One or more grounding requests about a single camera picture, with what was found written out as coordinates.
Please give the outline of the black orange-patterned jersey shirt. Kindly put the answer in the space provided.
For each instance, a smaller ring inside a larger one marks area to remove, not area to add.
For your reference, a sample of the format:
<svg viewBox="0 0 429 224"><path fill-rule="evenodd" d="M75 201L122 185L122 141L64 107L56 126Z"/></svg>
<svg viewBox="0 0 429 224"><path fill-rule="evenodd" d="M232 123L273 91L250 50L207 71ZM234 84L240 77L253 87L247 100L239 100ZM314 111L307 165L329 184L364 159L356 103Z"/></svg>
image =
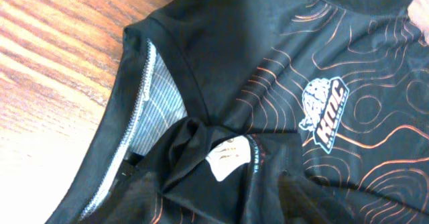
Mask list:
<svg viewBox="0 0 429 224"><path fill-rule="evenodd" d="M413 0L173 0L50 223L427 223Z"/></svg>

